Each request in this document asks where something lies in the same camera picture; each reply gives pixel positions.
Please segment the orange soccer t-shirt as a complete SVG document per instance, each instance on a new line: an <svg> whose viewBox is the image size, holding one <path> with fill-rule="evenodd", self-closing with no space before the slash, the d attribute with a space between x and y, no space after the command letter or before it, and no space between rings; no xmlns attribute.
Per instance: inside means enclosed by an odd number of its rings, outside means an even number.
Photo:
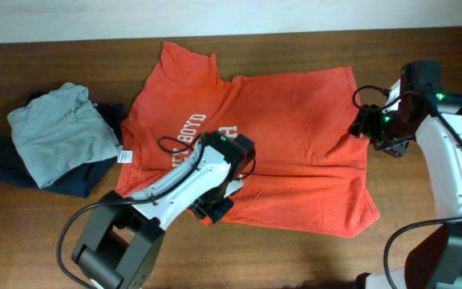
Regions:
<svg viewBox="0 0 462 289"><path fill-rule="evenodd" d="M379 219L366 186L367 141L348 129L357 110L350 67L223 80L215 55L163 46L121 129L132 161L117 192L128 195L180 165L202 132L245 135L256 163L225 222L352 238Z"/></svg>

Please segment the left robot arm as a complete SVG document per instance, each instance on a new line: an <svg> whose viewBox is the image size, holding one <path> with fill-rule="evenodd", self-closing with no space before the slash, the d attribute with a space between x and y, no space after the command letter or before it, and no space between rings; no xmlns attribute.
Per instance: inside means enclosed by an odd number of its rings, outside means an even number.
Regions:
<svg viewBox="0 0 462 289"><path fill-rule="evenodd" d="M71 259L87 277L85 288L140 288L152 273L165 231L186 210L220 221L243 186L242 170L255 163L254 142L206 132L190 156L150 186L121 197L111 191L80 210L91 216Z"/></svg>

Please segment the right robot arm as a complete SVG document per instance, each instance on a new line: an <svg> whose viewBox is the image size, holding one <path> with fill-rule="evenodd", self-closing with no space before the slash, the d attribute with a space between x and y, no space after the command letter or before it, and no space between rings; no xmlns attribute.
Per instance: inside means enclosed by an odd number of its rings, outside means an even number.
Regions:
<svg viewBox="0 0 462 289"><path fill-rule="evenodd" d="M432 184L436 218L398 229L383 249L383 272L365 273L357 288L462 288L462 94L447 92L440 63L417 60L401 68L387 102L359 105L349 133L377 151L401 157L410 142L422 150ZM409 230L435 226L399 269L389 267L393 242Z"/></svg>

